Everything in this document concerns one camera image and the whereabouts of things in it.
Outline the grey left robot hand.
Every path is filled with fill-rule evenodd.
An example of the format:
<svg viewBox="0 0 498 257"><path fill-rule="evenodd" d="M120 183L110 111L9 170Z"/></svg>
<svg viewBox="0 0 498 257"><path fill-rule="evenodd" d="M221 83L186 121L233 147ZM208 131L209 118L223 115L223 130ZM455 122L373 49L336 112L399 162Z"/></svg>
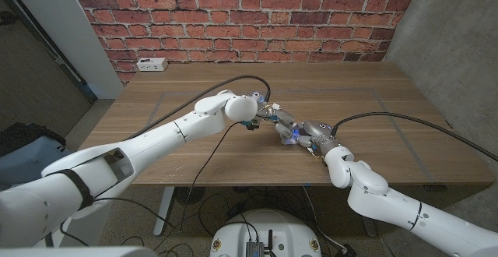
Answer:
<svg viewBox="0 0 498 257"><path fill-rule="evenodd" d="M283 145L297 144L294 139L295 118L289 112L283 110L279 104L265 104L258 109L256 116L275 125L275 130L280 136Z"/></svg>

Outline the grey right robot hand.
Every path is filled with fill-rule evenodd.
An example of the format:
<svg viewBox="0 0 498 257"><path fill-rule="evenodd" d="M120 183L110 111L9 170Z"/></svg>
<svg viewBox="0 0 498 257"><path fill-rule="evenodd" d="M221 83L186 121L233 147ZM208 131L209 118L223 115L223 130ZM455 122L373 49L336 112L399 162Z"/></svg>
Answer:
<svg viewBox="0 0 498 257"><path fill-rule="evenodd" d="M324 157L339 146L330 125L320 121L303 121L293 126L293 138L317 157Z"/></svg>

